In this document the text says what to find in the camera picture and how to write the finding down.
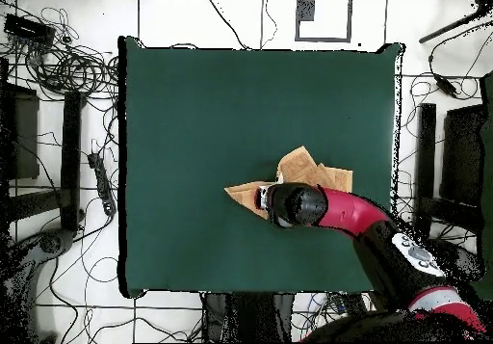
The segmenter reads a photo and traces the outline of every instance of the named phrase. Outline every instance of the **tile grout line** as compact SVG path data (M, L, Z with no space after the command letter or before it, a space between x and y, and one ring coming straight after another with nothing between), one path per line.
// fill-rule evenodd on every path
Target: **tile grout line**
M383 44L387 43L387 13L389 0L385 0L385 22L383 23Z
M137 39L141 40L141 0L137 0Z

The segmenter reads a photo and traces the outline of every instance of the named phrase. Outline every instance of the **small black object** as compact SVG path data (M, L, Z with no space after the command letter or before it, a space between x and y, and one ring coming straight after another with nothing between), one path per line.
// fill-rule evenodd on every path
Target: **small black object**
M438 89L440 89L440 91L451 97L457 96L457 91L455 90L455 87L451 82L449 82L443 76L437 74L434 75L434 78L436 81L436 86L438 87Z
M11 13L7 14L4 31L11 37L31 41L46 48L53 45L55 38L54 28Z
M104 168L103 160L97 153L91 153L88 155L89 167L91 167L95 174L97 180L97 194L103 201L104 213L108 217L113 217L117 208L115 206L115 201L113 200L113 194L110 188L110 183L108 176L106 174L106 169Z

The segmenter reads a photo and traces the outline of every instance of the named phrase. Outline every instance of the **black metal frame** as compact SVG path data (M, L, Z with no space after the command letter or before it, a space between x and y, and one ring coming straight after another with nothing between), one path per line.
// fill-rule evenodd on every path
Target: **black metal frame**
M417 112L418 144L413 225L427 238L433 217L473 233L480 232L484 226L484 219L478 206L433 197L436 105L424 103Z
M7 82L9 63L0 59L0 139L1 147L17 141L15 114L15 91ZM0 338L16 343L55 342L53 336L41 340L37 331L35 299L39 268L48 260L67 252L77 233L84 212L80 210L80 163L81 163L81 111L86 99L79 92L65 94L64 131L62 146L61 189L48 190L8 198L4 195L8 185L5 172L12 171L14 152L0 154L2 201L9 205L0 206L2 245L0 252L4 264L0 267L2 285L0 298L4 310L0 313ZM9 223L60 208L61 228L45 230L24 241L9 245L6 238Z

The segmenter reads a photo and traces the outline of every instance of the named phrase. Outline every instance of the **black stand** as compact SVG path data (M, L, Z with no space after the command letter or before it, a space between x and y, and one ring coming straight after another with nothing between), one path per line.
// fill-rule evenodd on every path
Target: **black stand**
M0 146L5 149L0 154L0 340L39 343L43 341L37 333L34 305L39 268L70 249L79 223L84 219L79 209L79 187L81 111L85 99L79 92L65 94L61 189L8 198L6 175L12 171L14 163L10 144L18 140L13 122L15 90L7 78L8 62L0 59ZM10 222L57 208L60 208L60 229L46 230L16 244L9 241Z
M420 43L428 42L429 40L439 37L440 35L445 34L446 32L449 32L452 29L458 28L461 25L465 25L474 19L481 18L482 16L485 16L487 13L489 13L493 8L493 0L475 0L475 2L476 4L478 4L478 9L476 10L475 13L465 16L462 19L459 19L458 21L450 25L447 25L446 27L443 27L438 31L435 31L425 36L424 38L421 38Z

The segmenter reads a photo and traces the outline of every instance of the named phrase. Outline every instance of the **black cable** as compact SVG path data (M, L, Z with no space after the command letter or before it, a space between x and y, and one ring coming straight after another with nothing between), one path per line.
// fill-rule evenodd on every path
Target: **black cable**
M275 30L273 31L272 36L261 45L260 49L264 49L264 46L267 45L268 42L273 40L273 38L275 37L275 33L277 32L277 23L272 19L271 15L269 14L269 11L267 11L268 5L269 5L269 0L266 1L266 14L269 17L269 19L273 22L273 25L275 26Z
M209 2L211 3L211 5L213 6L214 10L216 11L216 13L218 13L218 15L221 17L222 21L229 27L229 29L231 31L233 31L233 34L235 34L235 37L238 41L238 43L242 46L242 48L244 49L251 49L249 48L248 46L246 46L245 44L243 44L241 41L240 41L240 37L238 37L238 34L236 33L235 29L231 26L231 24L224 18L224 16L222 16L222 13L220 13L220 11L218 10L218 8L216 7L216 4L214 4L213 0L209 0Z
M73 328L73 326L75 325L75 322L77 321L77 319L79 317L79 311L77 310L76 307L73 306L73 304L70 304L69 302L65 301L60 296L58 296L58 294L55 292L55 289L53 289L53 278L55 277L55 275L57 273L57 269L58 269L58 257L55 258L55 270L53 271L53 274L51 275L50 283L49 283L48 287L50 288L51 293L53 294L53 296L55 296L55 298L57 298L60 302L62 302L63 304L66 304L67 306L69 306L70 308L72 308L75 311L75 318L73 319L73 322L71 323L70 327L66 330L64 337L62 337L62 341L60 343L60 344L64 344L66 336L68 335L70 330Z
M434 70L433 70L433 66L432 66L432 62L433 62L433 54L435 52L435 50L441 46L442 44L448 42L449 40L454 40L455 38L458 38L462 35L465 35L465 34L469 34L471 33L472 31L474 30L477 30L481 27L486 27L488 25L491 25L493 24L493 20L491 21L487 21L487 22L484 22L482 24L479 24L479 25L475 25L475 26L472 26L462 32L460 32L459 34L457 35L454 35L452 37L449 37L449 38L446 38L444 40L442 40L441 42L437 43L432 49L431 49L431 53L429 54L428 56L428 64L429 64L429 71L431 72L431 74L433 75L433 77L435 78L436 80L436 83L437 83L437 86L439 87L440 90L442 90L444 93L446 94L449 94L449 95L452 95L455 99L457 100L467 100L469 98L476 98L475 97L475 94L478 92L478 89L479 89L479 85L478 85L478 80L475 78L475 82L476 82L476 89L474 91L473 94L468 94L466 93L464 90L463 90L463 85L464 85L464 81L466 80L466 78L468 77L469 75L469 72L471 72L471 70L473 69L474 65L476 64L476 62L478 61L478 58L480 57L480 54L482 52L482 49L485 47L485 45L488 43L489 39L491 38L491 36L493 35L493 32L491 32L489 35L488 35L488 38L486 38L486 40L484 41L484 44L481 46L480 48L480 51L478 52L478 55L476 56L476 59L473 61L473 64L471 65L471 67L469 67L469 69L467 70L465 76L462 78L462 81L460 82L460 93L464 93L467 97L457 97L457 93L456 91L455 92L452 92L452 90L454 90L454 86L452 85L451 82L449 82L449 79L450 77L448 76L443 76L443 75L440 75L438 73L436 73Z

